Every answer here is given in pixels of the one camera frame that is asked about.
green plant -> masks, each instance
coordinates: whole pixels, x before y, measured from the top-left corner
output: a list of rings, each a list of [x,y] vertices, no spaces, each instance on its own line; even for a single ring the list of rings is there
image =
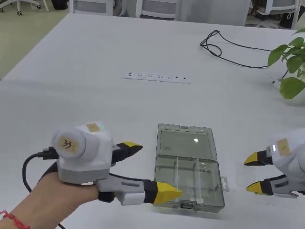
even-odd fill
[[[294,33],[305,32],[305,29]],[[296,73],[295,77],[284,78],[281,81],[280,93],[284,99],[292,99],[305,88],[305,42],[303,37],[297,37],[289,44],[282,44],[274,49],[268,58],[268,66],[280,58],[286,60],[287,72]]]

transparent plastic box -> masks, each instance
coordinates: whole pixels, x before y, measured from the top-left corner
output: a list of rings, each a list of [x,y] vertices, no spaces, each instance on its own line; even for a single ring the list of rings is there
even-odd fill
[[[224,208],[223,188],[212,130],[159,124],[154,179],[182,190],[165,208],[217,213]]]

power outlet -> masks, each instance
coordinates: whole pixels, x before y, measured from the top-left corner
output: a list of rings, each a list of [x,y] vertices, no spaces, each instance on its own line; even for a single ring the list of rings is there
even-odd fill
[[[160,81],[169,83],[187,83],[190,84],[190,80],[187,77],[170,75],[170,74],[155,74],[155,73],[143,73],[143,72],[128,72],[123,79],[133,80],[149,80]]]

black cable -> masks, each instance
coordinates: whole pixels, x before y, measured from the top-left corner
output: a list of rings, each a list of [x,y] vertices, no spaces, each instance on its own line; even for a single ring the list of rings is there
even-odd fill
[[[200,43],[200,46],[203,47],[204,49],[206,49],[207,51],[209,51],[210,54],[212,54],[213,56],[218,57],[218,58],[220,58],[220,59],[222,59],[222,60],[224,60],[224,61],[228,61],[228,62],[230,62],[230,63],[234,63],[234,64],[237,64],[237,65],[239,65],[239,66],[246,67],[246,68],[267,68],[267,67],[268,67],[268,65],[266,65],[266,66],[257,66],[257,67],[256,67],[256,66],[249,66],[249,65],[237,63],[237,62],[234,62],[234,61],[231,61],[231,60],[228,60],[228,59],[222,57],[222,54],[223,54],[222,49],[221,49],[219,46],[215,45],[215,44],[209,44],[209,43],[208,43],[209,39],[210,39],[211,37],[213,37],[213,36],[216,36],[216,35],[220,35],[220,36],[222,37],[222,39],[224,39],[225,41],[229,42],[230,44],[237,45],[237,46],[239,46],[239,47],[243,47],[243,48],[247,48],[247,49],[261,50],[261,51],[266,51],[266,52],[271,52],[271,50],[268,50],[268,49],[260,49],[260,48],[254,48],[254,47],[248,47],[248,46],[236,44],[236,43],[234,43],[234,42],[231,42],[231,41],[227,40],[225,37],[223,37],[223,35],[221,35],[221,33],[220,33],[219,30],[214,30],[213,32],[211,32],[211,33],[207,36],[207,38],[205,38],[205,39]],[[216,53],[214,53],[212,50],[210,50],[209,47],[211,47],[211,46],[216,47],[216,48],[220,51],[220,54],[216,54]]]
[[[24,186],[26,187],[26,189],[29,191],[29,192],[32,192],[32,189],[31,187],[29,186],[28,184],[28,181],[27,181],[27,166],[28,166],[28,163],[36,158],[36,157],[43,157],[43,159],[49,159],[50,158],[50,155],[52,154],[54,159],[56,159],[56,155],[53,154],[53,152],[51,154],[48,154],[49,151],[43,151],[43,152],[40,152],[40,153],[36,153],[36,154],[33,154],[31,156],[29,156],[23,163],[23,166],[22,166],[22,181],[23,181],[23,184]],[[61,228],[61,229],[66,229],[62,224],[58,224],[58,226]]]

white tabletop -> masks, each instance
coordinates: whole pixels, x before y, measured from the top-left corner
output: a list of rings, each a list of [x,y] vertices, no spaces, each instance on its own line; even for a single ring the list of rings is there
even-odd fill
[[[230,191],[219,214],[160,212],[150,205],[122,207],[99,201],[80,207],[68,229],[303,227],[305,197],[285,199],[245,191],[255,180],[279,175],[274,167],[242,162],[263,150],[274,132],[304,126],[305,109],[283,103],[271,81],[278,64],[246,69],[199,47],[211,31],[240,44],[272,49],[292,31],[69,14],[0,82],[0,205],[12,209],[26,195],[21,166],[50,145],[62,125],[103,120],[116,143],[144,149],[112,172],[153,178],[159,123],[211,127],[222,176]],[[268,53],[218,43],[224,56],[265,65]],[[121,79],[129,71],[185,75],[191,84]],[[29,164],[33,186],[52,162]]]

